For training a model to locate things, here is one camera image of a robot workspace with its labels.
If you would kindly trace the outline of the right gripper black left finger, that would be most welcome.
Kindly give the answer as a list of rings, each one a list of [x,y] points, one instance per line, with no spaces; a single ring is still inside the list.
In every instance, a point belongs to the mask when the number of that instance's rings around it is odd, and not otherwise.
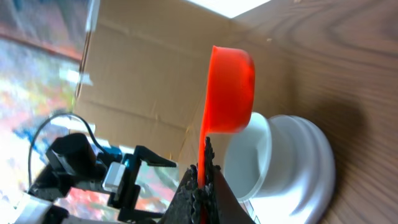
[[[198,198],[197,167],[191,165],[184,173],[168,209],[158,224],[200,223],[201,205]]]

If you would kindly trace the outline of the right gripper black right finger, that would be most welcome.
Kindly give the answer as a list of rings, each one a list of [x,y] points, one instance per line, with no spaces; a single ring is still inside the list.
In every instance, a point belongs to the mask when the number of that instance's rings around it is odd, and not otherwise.
[[[213,164],[215,153],[210,138],[205,138],[205,193],[203,199],[205,223],[252,224],[254,221],[240,206],[229,187],[221,167]]]

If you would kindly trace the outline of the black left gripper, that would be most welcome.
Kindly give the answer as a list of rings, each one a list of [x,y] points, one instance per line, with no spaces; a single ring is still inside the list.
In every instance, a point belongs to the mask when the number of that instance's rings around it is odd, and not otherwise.
[[[152,167],[176,167],[176,163],[160,157],[145,146],[136,146],[120,162],[112,162],[103,181],[110,193],[108,206],[119,210],[118,220],[124,223],[153,223],[162,213],[135,209],[141,187],[136,184],[142,162]]]

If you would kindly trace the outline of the white digital kitchen scale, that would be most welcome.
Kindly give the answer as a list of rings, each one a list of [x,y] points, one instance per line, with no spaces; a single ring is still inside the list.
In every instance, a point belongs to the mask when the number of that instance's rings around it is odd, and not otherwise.
[[[335,162],[322,130],[299,116],[267,119],[271,162],[264,183],[249,200],[259,223],[317,223],[335,186]]]

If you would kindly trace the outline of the red plastic scoop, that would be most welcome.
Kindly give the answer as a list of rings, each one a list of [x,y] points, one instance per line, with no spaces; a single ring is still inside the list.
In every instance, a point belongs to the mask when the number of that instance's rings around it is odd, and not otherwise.
[[[209,134],[238,133],[248,125],[254,101],[254,83],[254,62],[246,51],[212,48],[198,146],[200,223],[205,223],[205,138]]]

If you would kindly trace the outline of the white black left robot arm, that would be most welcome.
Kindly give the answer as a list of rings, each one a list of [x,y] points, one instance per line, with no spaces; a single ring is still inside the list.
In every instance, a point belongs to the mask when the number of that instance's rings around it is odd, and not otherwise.
[[[108,194],[106,206],[118,212],[110,223],[155,223],[163,212],[150,212],[136,208],[141,186],[137,184],[142,163],[150,167],[172,167],[173,161],[160,157],[144,146],[136,146],[132,154],[122,154],[116,158],[107,155],[110,164],[99,174],[79,176],[57,170],[48,165],[40,173],[36,182],[23,196],[17,206],[15,223],[103,223],[102,220],[80,218],[56,204],[60,198],[68,196],[72,188],[89,192]]]

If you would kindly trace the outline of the grey plastic bowl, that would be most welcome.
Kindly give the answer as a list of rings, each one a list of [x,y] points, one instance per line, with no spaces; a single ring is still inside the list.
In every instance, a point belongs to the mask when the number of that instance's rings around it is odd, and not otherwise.
[[[269,123],[252,113],[249,124],[231,138],[224,157],[223,175],[236,199],[253,198],[264,183],[272,154]]]

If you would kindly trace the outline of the brown cardboard box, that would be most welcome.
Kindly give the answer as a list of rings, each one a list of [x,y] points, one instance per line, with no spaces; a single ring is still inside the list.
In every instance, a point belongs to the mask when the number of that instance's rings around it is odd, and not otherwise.
[[[102,1],[75,113],[111,144],[177,160],[229,25],[187,1]]]

